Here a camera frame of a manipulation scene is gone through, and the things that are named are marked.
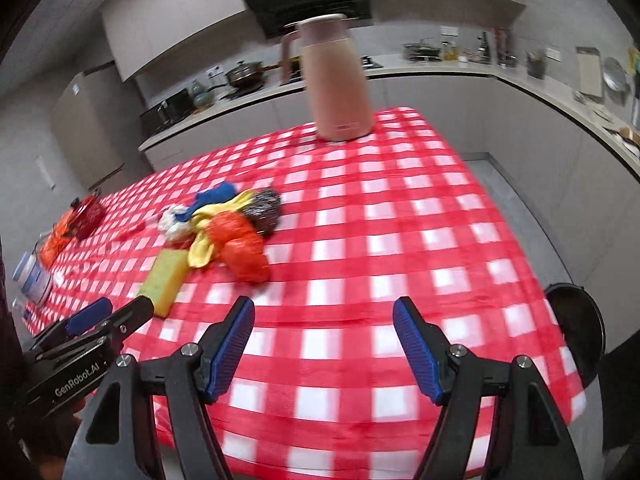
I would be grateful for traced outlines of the yellow green sponge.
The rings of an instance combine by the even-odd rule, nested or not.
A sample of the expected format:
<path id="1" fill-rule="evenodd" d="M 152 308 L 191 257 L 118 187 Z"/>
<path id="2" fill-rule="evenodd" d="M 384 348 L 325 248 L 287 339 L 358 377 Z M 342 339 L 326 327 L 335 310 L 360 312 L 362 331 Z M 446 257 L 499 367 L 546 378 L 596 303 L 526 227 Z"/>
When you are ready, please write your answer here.
<path id="1" fill-rule="evenodd" d="M 155 316 L 168 317 L 189 270 L 184 249 L 162 249 L 157 255 L 138 291 L 139 296 L 151 300 Z"/>

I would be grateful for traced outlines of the white paper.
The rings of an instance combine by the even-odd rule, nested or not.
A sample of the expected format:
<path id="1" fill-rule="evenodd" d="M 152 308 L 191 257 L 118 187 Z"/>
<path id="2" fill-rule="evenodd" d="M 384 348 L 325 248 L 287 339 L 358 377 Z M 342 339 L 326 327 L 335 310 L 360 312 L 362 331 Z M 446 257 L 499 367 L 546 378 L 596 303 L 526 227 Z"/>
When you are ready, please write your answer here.
<path id="1" fill-rule="evenodd" d="M 168 243 L 183 242 L 193 234 L 190 222 L 182 221 L 187 211 L 186 206 L 171 204 L 160 215 L 157 227 Z"/>

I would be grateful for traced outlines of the yellow cloth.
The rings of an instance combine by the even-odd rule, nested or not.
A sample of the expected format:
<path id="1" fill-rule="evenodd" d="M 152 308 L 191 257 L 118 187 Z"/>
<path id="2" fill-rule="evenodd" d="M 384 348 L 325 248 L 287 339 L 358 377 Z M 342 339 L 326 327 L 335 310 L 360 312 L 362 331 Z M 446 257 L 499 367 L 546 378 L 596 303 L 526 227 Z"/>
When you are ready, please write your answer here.
<path id="1" fill-rule="evenodd" d="M 254 226 L 245 218 L 241 209 L 255 198 L 254 190 L 221 204 L 201 206 L 194 212 L 190 225 L 195 234 L 188 251 L 190 268 L 201 269 L 219 257 L 228 242 L 247 234 L 255 234 Z"/>

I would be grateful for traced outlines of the blue cloth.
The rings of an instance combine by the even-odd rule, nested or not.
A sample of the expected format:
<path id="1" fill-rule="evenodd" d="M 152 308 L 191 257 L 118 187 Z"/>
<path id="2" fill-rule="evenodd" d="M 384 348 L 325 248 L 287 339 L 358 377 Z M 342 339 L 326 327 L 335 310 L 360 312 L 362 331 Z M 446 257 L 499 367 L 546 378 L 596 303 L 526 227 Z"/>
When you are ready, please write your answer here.
<path id="1" fill-rule="evenodd" d="M 200 208 L 211 204 L 223 204 L 235 198 L 238 191 L 234 184 L 228 181 L 222 181 L 213 188 L 206 191 L 198 192 L 194 200 L 186 207 L 186 210 L 175 214 L 175 218 L 180 222 L 187 222 L 191 219 L 194 212 Z"/>

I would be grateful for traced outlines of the steel wool scrubber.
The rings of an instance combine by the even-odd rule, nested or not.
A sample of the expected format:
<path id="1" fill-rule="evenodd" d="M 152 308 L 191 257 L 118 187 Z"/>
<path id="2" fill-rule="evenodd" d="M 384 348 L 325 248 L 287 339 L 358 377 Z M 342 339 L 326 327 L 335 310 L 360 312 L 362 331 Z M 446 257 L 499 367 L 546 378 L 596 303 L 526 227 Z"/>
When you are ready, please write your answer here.
<path id="1" fill-rule="evenodd" d="M 256 232 L 268 238 L 278 225 L 281 208 L 280 194 L 274 188 L 263 188 L 241 211 Z"/>

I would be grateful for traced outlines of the black trash bucket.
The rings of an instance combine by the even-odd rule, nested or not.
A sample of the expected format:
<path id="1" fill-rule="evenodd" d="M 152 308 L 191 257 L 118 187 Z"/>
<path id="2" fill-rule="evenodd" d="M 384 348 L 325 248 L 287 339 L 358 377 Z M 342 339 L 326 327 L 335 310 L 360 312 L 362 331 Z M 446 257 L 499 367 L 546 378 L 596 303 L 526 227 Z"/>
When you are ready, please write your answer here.
<path id="1" fill-rule="evenodd" d="M 582 386 L 587 388 L 596 379 L 605 355 L 606 333 L 600 309 L 589 292 L 572 283 L 551 284 L 544 296 L 572 354 Z"/>

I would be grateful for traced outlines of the plastic jar blue lid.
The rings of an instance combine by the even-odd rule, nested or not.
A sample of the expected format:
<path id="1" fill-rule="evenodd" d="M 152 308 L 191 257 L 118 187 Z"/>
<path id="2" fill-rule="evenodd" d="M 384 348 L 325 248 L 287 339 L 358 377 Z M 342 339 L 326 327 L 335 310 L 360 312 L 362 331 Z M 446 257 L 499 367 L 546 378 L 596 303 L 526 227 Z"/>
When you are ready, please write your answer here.
<path id="1" fill-rule="evenodd" d="M 52 290 L 52 275 L 32 252 L 24 252 L 12 274 L 21 294 L 36 306 L 46 303 Z"/>

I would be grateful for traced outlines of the orange mesh bag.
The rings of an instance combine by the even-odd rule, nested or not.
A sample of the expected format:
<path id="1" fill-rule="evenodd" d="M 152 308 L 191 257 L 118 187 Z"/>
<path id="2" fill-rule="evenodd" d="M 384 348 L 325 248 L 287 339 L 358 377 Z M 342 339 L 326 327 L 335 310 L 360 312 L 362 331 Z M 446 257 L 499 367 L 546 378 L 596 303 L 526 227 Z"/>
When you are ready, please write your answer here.
<path id="1" fill-rule="evenodd" d="M 51 232 L 37 249 L 38 260 L 47 270 L 52 268 L 60 253 L 74 238 L 70 227 L 70 220 L 72 220 L 73 215 L 74 212 L 71 209 L 65 211 L 62 217 L 58 219 L 58 222 L 52 226 Z"/>

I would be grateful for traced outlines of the refrigerator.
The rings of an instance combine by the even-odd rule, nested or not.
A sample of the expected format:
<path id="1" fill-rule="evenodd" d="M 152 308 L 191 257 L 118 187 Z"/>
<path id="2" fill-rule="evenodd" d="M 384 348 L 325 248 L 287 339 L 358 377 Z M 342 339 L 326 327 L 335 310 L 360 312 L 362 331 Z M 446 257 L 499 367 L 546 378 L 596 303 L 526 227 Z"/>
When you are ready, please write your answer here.
<path id="1" fill-rule="evenodd" d="M 83 188 L 110 194 L 152 174 L 143 141 L 140 92 L 113 61 L 74 76 L 52 110 L 51 128 Z"/>

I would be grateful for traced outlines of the black microwave oven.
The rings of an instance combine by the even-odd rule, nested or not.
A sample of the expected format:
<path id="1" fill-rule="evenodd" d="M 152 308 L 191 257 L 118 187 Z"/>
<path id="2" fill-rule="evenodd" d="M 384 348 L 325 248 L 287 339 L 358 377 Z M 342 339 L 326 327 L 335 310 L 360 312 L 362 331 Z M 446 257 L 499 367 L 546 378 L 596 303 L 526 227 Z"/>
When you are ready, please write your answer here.
<path id="1" fill-rule="evenodd" d="M 182 89 L 141 114 L 142 134 L 145 138 L 155 136 L 178 122 L 182 122 L 194 110 L 195 106 L 189 91 Z"/>

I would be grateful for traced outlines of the green ceramic vase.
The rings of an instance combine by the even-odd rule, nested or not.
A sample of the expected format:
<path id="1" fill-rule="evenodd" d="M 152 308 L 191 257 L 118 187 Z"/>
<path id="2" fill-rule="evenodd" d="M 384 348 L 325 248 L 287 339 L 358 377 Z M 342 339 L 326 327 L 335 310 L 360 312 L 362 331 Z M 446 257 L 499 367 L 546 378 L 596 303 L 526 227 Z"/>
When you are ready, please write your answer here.
<path id="1" fill-rule="evenodd" d="M 192 81 L 191 94 L 193 105 L 197 110 L 204 110 L 204 108 L 211 107 L 215 102 L 215 97 L 210 94 L 197 79 Z"/>

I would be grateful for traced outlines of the red white checkered tablecloth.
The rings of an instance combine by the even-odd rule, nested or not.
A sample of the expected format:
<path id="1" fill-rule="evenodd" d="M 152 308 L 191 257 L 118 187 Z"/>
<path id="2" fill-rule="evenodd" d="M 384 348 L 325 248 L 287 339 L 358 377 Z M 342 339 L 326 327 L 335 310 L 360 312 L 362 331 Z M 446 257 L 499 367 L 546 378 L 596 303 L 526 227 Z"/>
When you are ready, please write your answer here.
<path id="1" fill-rule="evenodd" d="M 393 328 L 408 296 L 478 356 L 529 356 L 567 422 L 586 396 L 544 292 L 498 208 L 453 148 L 409 107 L 382 110 L 368 136 L 275 131 L 152 174 L 104 200 L 92 237 L 53 267 L 39 332 L 100 297 L 126 304 L 165 241 L 162 212 L 221 181 L 274 188 L 282 214 L 250 287 L 221 264 L 193 270 L 167 318 L 126 340 L 139 359 L 198 340 L 236 297 L 255 326 L 229 392 L 208 410 L 233 472 L 261 479 L 408 479 L 435 428 Z"/>

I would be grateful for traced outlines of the black cooking pot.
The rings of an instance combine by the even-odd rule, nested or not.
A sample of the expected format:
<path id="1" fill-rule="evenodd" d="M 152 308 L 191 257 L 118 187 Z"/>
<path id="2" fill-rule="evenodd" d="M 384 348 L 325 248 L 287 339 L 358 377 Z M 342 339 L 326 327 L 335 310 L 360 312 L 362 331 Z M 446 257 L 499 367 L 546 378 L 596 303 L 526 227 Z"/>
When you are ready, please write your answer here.
<path id="1" fill-rule="evenodd" d="M 270 70 L 277 70 L 280 64 L 268 64 L 263 62 L 245 62 L 241 60 L 224 74 L 228 84 L 235 89 L 246 89 L 262 84 L 265 79 L 265 73 Z"/>

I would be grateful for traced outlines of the pink thermos jug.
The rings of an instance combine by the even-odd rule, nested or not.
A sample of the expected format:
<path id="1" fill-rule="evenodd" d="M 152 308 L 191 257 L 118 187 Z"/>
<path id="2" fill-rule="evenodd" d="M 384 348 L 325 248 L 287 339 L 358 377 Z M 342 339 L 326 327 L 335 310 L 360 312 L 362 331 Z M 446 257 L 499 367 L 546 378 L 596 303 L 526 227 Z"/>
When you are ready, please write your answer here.
<path id="1" fill-rule="evenodd" d="M 317 134 L 327 141 L 349 141 L 370 133 L 374 113 L 368 81 L 343 14 L 297 21 L 280 42 L 282 84 L 291 77 L 292 43 L 300 42 L 299 66 Z"/>

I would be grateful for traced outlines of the metal colander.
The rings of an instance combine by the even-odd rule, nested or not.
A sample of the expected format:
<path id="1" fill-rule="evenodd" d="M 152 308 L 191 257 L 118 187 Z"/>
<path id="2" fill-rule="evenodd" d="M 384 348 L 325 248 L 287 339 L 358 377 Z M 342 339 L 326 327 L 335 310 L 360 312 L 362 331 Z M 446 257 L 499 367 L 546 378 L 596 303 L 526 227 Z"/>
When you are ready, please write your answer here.
<path id="1" fill-rule="evenodd" d="M 625 70 L 620 62 L 612 56 L 606 58 L 602 63 L 602 78 L 612 92 L 624 94 L 628 91 Z"/>

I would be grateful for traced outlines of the utensil holder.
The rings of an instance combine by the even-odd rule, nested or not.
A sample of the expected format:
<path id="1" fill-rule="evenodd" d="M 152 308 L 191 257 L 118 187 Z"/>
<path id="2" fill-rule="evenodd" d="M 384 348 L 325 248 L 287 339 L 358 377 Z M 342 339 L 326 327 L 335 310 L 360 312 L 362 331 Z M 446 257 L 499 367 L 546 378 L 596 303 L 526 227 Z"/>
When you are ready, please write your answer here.
<path id="1" fill-rule="evenodd" d="M 546 76 L 547 55 L 544 51 L 526 51 L 526 70 L 529 77 L 543 80 Z"/>

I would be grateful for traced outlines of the white cutting board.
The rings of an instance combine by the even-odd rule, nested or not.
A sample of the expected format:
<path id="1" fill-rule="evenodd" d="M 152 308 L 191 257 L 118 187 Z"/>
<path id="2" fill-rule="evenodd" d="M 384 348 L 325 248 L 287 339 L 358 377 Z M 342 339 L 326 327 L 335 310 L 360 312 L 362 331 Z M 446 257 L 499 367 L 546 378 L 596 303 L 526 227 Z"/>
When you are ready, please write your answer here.
<path id="1" fill-rule="evenodd" d="M 578 90 L 591 99 L 603 99 L 603 81 L 600 52 L 593 47 L 577 47 Z"/>

